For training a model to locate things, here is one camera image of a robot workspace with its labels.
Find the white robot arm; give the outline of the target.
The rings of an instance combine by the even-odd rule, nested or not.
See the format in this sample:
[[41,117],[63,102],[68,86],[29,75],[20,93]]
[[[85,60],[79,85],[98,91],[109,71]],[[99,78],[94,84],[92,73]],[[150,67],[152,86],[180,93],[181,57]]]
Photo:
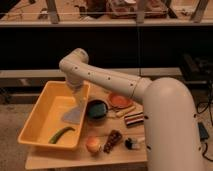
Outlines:
[[143,106],[148,171],[204,171],[197,112],[188,88],[174,78],[151,80],[93,67],[81,48],[59,67],[70,88],[87,80]]

